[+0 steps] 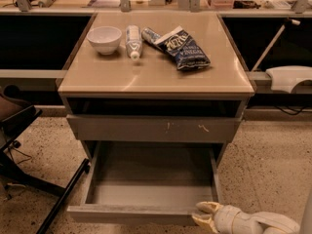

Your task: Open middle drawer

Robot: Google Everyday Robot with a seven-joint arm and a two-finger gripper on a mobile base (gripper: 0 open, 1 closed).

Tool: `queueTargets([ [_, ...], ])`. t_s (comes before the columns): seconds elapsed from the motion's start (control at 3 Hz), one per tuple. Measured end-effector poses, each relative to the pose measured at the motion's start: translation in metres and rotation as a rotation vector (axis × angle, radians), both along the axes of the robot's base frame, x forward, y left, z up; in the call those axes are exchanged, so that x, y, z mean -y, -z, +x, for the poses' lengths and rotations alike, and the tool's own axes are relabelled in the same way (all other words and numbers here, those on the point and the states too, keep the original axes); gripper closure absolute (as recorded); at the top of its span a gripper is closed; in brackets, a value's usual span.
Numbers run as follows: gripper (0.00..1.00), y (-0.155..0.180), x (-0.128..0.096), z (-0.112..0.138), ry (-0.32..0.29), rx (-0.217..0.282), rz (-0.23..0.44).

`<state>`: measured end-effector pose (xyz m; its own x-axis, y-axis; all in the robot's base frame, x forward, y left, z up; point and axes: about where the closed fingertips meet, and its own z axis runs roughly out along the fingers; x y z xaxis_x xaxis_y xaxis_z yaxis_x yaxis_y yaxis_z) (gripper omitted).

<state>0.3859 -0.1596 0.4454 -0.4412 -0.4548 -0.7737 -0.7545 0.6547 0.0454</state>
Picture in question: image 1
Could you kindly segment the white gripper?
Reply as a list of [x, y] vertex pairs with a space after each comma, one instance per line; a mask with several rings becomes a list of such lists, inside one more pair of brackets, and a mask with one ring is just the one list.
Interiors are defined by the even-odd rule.
[[260, 234], [260, 224], [239, 208], [218, 202], [199, 202], [196, 207], [207, 214], [193, 214], [192, 219], [209, 234]]

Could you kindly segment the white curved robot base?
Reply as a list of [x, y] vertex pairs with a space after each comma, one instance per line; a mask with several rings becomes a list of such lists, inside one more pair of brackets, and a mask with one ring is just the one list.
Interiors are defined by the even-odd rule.
[[271, 90], [291, 93], [304, 81], [312, 81], [312, 67], [301, 65], [269, 68], [265, 73], [271, 78]]

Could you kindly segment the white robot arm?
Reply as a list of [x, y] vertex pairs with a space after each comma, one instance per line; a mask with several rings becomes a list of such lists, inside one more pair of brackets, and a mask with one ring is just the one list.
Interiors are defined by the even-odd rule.
[[192, 218], [209, 234], [312, 234], [312, 191], [300, 224], [283, 214], [247, 214], [217, 202], [200, 202], [196, 207], [202, 214], [193, 213]]

